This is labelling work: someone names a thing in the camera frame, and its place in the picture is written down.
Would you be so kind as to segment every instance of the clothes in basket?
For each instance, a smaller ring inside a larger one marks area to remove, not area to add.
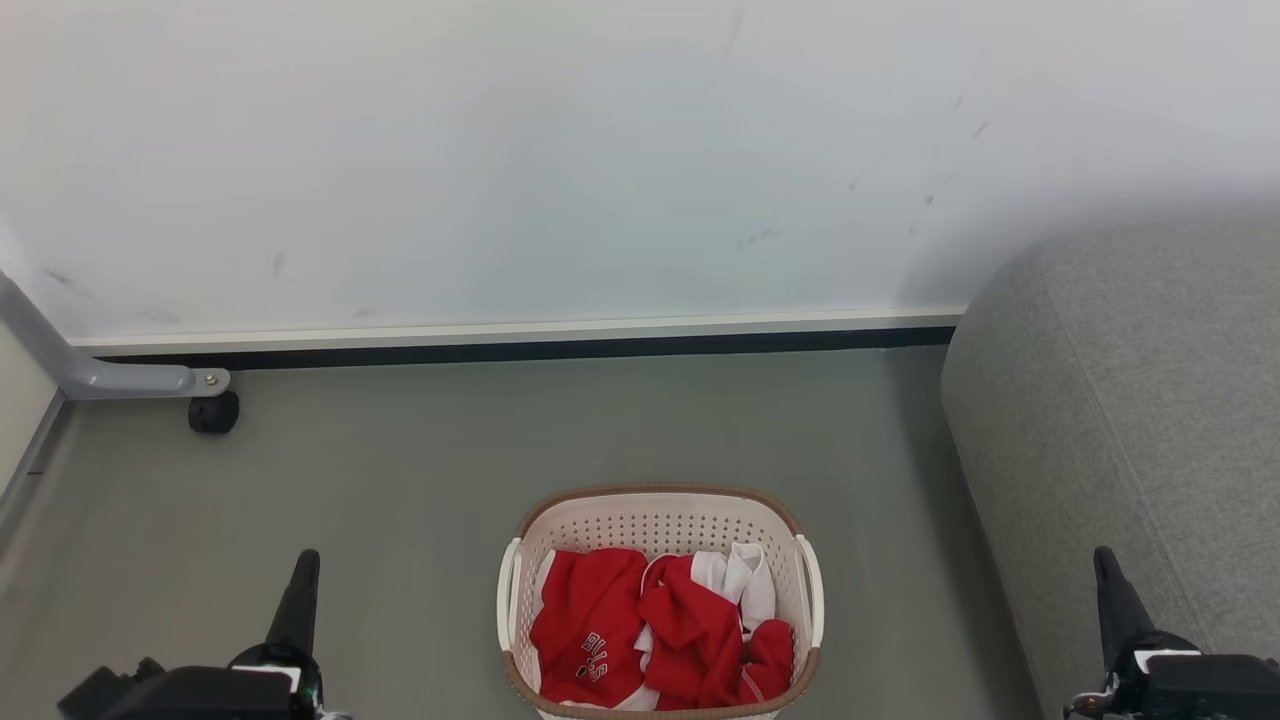
[[[614,710],[764,702],[790,687],[791,626],[773,618],[764,552],[552,551],[535,579],[530,641],[540,694]]]

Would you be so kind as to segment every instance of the black caster wheel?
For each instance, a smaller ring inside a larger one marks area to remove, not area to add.
[[[212,397],[192,397],[187,424],[197,433],[227,434],[239,419],[239,397],[227,391]]]

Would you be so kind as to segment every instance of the white plastic basket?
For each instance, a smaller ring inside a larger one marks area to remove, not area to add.
[[[534,624],[534,574],[550,550],[602,547],[662,553],[727,551],[733,542],[764,548],[777,591],[778,618],[791,624],[795,667],[791,689],[769,702],[637,712],[572,707],[538,694],[541,685],[529,629]],[[507,546],[498,574],[498,644],[511,684],[548,720],[722,720],[774,717],[808,688],[818,669],[823,632],[822,571],[795,518],[777,501],[745,489],[713,486],[608,486],[557,495],[534,509]]]

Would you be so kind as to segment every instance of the basket handle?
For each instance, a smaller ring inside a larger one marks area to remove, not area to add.
[[[511,541],[502,556],[502,569],[498,570],[498,647],[511,652],[511,583],[515,579],[516,550],[520,538]]]
[[[809,607],[813,615],[813,639],[809,647],[822,646],[822,633],[827,625],[827,600],[822,591],[822,570],[818,568],[818,556],[813,552],[813,546],[801,534],[796,536],[800,543],[800,553],[804,556],[805,574],[809,575]]]

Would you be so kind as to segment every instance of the gray sofa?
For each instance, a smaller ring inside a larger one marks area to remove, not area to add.
[[[1280,656],[1280,224],[1042,243],[942,391],[1046,719],[1102,676],[1097,544],[1158,628]]]

